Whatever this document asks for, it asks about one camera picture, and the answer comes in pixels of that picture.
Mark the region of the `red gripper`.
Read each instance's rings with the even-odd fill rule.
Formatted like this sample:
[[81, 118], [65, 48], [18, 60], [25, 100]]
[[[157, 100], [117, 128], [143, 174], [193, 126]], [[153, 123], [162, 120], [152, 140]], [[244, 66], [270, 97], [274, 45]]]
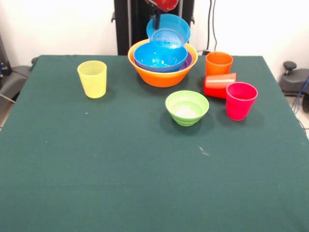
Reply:
[[179, 0], [145, 0], [145, 2], [151, 5], [151, 19], [154, 18], [154, 29], [159, 29], [160, 24], [160, 10], [163, 12], [169, 12], [176, 8]]

